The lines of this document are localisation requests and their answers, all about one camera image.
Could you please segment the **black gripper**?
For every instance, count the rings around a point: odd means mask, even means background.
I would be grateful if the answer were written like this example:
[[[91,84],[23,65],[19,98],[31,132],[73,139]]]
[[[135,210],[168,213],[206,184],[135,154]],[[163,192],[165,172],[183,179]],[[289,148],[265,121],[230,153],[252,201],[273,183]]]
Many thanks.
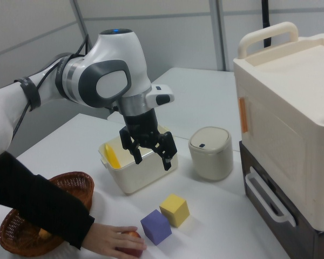
[[[171,160],[177,148],[171,132],[158,131],[158,122],[154,109],[136,116],[124,116],[125,127],[119,131],[121,144],[128,150],[138,165],[142,162],[139,146],[151,148],[163,162],[164,170],[171,168]]]

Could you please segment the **person's bare hand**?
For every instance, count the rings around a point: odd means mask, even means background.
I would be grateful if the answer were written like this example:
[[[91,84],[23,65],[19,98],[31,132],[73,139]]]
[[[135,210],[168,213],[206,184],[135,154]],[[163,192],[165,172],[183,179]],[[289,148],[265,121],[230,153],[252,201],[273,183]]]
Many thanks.
[[[83,240],[82,248],[96,254],[114,258],[134,258],[117,248],[146,250],[147,246],[141,237],[123,234],[126,231],[136,231],[134,226],[116,227],[100,223],[94,223]]]

